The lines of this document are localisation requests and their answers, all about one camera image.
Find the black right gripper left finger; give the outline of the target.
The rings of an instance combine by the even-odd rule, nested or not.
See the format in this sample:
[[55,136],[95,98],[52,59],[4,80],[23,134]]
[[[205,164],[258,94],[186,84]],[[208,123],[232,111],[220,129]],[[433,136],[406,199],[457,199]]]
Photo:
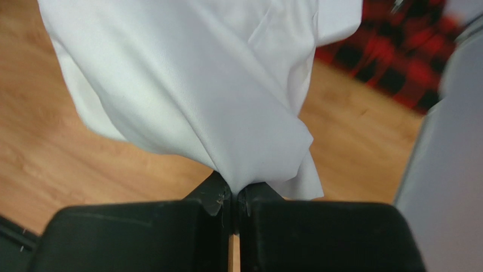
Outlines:
[[231,191],[212,173],[175,201],[71,206],[40,237],[29,271],[227,271]]

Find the white long sleeve shirt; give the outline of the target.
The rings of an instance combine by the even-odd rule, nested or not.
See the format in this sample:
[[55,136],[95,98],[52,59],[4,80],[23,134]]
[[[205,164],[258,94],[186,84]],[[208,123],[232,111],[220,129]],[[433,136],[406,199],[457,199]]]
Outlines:
[[221,174],[323,196],[299,119],[318,46],[354,34],[362,1],[40,1],[83,123]]

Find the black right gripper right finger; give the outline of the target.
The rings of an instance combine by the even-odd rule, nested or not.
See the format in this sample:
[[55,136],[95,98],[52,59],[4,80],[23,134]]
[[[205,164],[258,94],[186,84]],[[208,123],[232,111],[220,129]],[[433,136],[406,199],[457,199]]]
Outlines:
[[242,271],[425,271],[412,232],[393,206],[290,201],[268,184],[238,195]]

